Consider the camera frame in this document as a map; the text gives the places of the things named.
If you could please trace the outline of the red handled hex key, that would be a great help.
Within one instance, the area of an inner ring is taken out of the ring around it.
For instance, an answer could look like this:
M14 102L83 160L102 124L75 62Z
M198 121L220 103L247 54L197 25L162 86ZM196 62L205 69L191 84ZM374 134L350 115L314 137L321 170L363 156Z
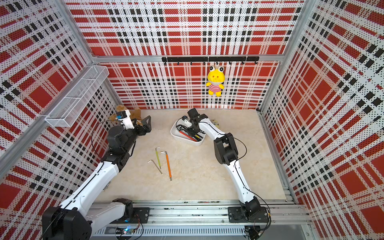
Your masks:
M185 136L186 138L188 138L189 140L193 141L193 142L198 142L198 140L196 140L194 137L191 137L190 135L185 133L183 130L180 130L179 133L182 134L183 136Z

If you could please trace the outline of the long black hex key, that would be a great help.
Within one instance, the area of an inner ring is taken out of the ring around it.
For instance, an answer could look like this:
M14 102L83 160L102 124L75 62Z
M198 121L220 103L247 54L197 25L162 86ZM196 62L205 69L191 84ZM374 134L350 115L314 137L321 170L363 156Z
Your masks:
M196 135L196 134L194 134L193 131L192 131L190 128L187 128L187 127L184 126L184 125L176 125L176 128L177 128L178 131L183 130L185 133L187 133L187 134L190 135L191 137L194 137L194 138L195 138L195 135Z

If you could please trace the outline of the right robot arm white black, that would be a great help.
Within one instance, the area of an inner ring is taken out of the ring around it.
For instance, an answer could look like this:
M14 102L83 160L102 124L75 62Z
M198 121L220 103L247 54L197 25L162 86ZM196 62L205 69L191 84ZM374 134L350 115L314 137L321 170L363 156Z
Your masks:
M255 193L253 193L242 173L239 163L239 151L236 146L236 138L231 133L219 130L205 114L199 114L193 108L188 111L189 127L193 133L204 132L214 143L215 156L219 164L228 170L238 194L241 213L246 221L254 221L258 214L266 214Z

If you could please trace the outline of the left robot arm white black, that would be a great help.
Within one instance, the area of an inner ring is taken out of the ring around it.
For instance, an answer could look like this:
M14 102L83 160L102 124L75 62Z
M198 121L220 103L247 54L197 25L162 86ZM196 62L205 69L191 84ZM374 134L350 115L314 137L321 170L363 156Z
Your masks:
M88 214L100 193L133 155L137 138L152 130L151 116L138 124L127 112L119 112L117 120L119 124L108 131L109 148L94 172L59 206L49 207L43 213L42 240L88 240L113 221L135 219L132 201L122 198Z

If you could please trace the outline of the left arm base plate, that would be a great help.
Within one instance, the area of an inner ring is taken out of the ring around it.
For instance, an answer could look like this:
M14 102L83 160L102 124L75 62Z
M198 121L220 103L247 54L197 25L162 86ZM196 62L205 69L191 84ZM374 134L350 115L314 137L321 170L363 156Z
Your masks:
M111 222L111 224L147 224L150 215L150 208L133 208L133 213L130 217L122 217Z

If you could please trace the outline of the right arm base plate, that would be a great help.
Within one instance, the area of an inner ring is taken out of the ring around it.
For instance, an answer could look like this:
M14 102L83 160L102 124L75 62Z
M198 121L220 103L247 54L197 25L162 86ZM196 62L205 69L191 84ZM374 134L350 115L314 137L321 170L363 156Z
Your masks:
M230 223L267 223L269 215L267 208L261 207L258 211L249 212L243 207L228 207Z

